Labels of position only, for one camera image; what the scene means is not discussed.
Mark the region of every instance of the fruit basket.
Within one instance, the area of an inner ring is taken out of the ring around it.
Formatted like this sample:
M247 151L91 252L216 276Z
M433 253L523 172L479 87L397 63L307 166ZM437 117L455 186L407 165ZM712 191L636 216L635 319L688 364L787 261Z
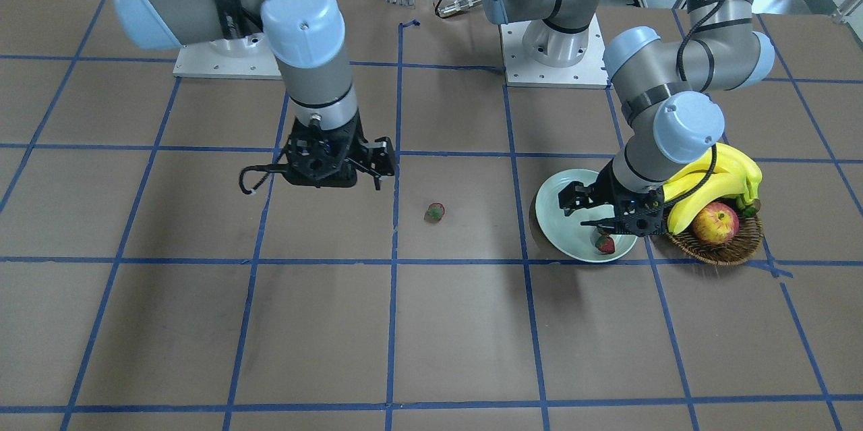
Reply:
M764 226L758 214L752 217L740 217L740 230L727 243L714 244L700 240L692 233L691 227L677 235L666 232L668 238L683 252L701 262L717 266L736 266L748 261L761 246L764 238Z

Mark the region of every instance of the wicker basket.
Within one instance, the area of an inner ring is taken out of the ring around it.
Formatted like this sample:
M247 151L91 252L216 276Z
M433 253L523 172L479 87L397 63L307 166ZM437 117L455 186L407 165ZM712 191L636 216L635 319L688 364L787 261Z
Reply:
M758 214L754 217L740 217L740 230L737 235L720 246L713 246L695 237L690 227L677 235L666 235L675 246L701 262L717 266L736 266L751 259L761 246L764 226L761 225Z

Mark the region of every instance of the basket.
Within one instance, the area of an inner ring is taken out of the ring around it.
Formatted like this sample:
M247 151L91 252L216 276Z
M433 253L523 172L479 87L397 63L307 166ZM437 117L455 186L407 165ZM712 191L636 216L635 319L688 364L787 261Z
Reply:
M758 214L739 219L740 230L737 235L720 246L700 240L690 227L677 235L669 232L666 232L666 235L675 246L701 262L717 266L736 266L751 259L764 240L764 225L761 225Z

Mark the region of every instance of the plate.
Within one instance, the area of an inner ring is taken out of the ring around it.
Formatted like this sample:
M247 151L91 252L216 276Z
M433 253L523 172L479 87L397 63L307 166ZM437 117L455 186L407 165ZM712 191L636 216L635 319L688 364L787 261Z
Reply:
M545 237L567 256L585 262L614 261L632 250L638 237L635 235L611 235L616 250L613 254L602 254L594 247L594 241L598 237L596 228L592 225L581 225L581 222L585 220L613 217L614 207L606 204L606 206L580 209L573 212L569 217L565 217L558 202L559 192L566 188L570 182L580 181L585 185L591 185L596 181L596 176L598 173L593 170L571 169L546 179L537 193L537 222L539 222L539 228L542 228Z

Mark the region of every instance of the white mounting plate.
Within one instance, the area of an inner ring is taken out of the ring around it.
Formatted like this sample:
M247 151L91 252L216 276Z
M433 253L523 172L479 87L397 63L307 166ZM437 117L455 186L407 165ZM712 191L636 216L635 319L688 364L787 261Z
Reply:
M500 43L503 46L503 65L506 66L506 83L515 87L565 87L568 89L605 89L608 74L602 55L605 43L594 15L589 26L591 40L582 60L570 67L552 67L532 59L521 46L530 22L500 25Z
M259 34L256 38L258 41L255 47L244 50L240 56L219 52L210 42L185 45L179 49L173 75L191 78L281 80L281 73L272 56L267 37Z

